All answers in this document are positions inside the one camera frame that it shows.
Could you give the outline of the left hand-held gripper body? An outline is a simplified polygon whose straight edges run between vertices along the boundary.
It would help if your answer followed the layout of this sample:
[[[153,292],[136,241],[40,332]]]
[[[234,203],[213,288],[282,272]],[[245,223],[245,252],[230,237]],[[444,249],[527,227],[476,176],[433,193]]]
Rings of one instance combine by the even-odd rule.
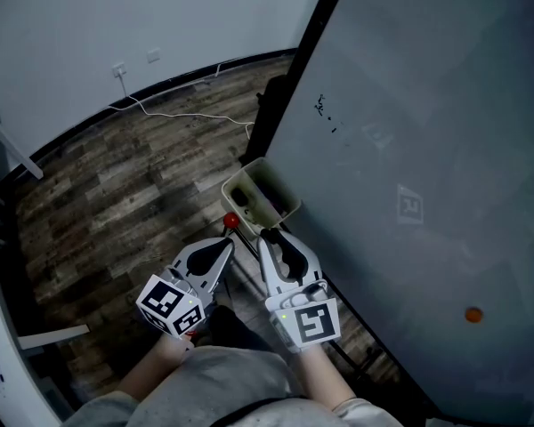
[[[136,305],[161,332],[181,338],[207,319],[216,286],[216,270],[198,275],[166,267],[161,275],[150,277]]]

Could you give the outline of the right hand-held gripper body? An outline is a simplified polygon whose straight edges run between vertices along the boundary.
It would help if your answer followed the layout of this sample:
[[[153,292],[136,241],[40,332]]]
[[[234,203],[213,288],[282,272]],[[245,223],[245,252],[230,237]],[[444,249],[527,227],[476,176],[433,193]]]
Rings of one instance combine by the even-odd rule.
[[[328,283],[315,280],[266,299],[270,322],[292,353],[341,337],[336,299]]]

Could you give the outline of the person's left forearm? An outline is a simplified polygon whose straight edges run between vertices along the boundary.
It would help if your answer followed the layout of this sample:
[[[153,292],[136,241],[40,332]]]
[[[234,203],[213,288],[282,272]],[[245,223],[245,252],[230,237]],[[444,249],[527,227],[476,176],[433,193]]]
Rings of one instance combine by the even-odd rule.
[[[146,399],[181,363],[188,352],[182,339],[162,334],[118,384],[116,391],[137,401]]]

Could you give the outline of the person's right forearm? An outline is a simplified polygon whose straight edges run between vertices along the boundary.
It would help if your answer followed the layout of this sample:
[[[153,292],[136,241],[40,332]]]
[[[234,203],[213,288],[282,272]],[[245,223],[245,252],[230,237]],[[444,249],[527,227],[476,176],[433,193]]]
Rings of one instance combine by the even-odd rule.
[[[297,353],[295,366],[305,394],[329,410],[355,398],[355,393],[319,344]]]

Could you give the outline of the person's dark leg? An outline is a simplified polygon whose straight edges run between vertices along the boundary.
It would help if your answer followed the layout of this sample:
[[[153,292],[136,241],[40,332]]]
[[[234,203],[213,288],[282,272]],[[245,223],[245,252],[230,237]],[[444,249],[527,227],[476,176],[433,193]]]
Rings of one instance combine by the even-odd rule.
[[[273,352],[272,347],[257,333],[249,329],[229,307],[216,306],[207,321],[197,347],[219,346],[243,350]]]

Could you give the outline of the beige pen tray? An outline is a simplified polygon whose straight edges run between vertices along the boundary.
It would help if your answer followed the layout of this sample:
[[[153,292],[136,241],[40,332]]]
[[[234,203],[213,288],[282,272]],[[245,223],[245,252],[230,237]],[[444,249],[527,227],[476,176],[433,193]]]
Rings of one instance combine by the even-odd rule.
[[[301,200],[282,181],[265,157],[243,166],[222,185],[222,206],[226,212],[233,212],[239,217],[239,229],[251,240],[256,239],[262,230],[254,230],[246,222],[243,207],[238,207],[231,198],[234,188],[242,189],[249,200],[262,205],[265,215],[269,217],[266,229],[278,227],[301,206]]]

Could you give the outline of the person in white clothing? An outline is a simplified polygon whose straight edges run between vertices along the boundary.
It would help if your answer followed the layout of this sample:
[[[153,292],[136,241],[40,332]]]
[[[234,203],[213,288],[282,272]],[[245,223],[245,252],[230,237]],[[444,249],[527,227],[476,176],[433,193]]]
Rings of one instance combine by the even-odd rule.
[[[145,400],[122,391],[94,399],[62,427],[402,427],[365,399],[327,408],[308,399],[285,361],[268,351],[205,346]]]

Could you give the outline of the black stand base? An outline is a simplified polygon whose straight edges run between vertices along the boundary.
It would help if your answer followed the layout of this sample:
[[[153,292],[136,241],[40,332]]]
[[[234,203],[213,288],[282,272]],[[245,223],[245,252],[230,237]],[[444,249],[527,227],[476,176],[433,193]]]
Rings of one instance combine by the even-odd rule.
[[[288,75],[272,78],[259,99],[259,111],[255,120],[253,136],[257,137],[258,153],[264,156],[279,126],[287,107],[290,94]]]

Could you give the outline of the white desk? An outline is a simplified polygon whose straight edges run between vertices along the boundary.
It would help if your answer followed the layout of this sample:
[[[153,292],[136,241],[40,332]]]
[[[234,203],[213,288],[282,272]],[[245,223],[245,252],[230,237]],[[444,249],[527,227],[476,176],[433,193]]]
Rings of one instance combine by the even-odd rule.
[[[25,157],[0,125],[0,140],[38,179],[42,171]],[[0,238],[0,248],[6,242]],[[59,427],[74,413],[51,377],[30,369],[28,356],[44,346],[88,334],[87,325],[20,336],[15,331],[0,288],[0,420],[8,427]]]

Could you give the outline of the large white board panel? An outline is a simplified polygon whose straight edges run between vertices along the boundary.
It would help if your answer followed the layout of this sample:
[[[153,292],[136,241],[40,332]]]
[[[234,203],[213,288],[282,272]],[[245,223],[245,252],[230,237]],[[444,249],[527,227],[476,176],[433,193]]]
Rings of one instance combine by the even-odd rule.
[[[435,414],[534,425],[534,0],[322,11],[266,152],[288,228]]]

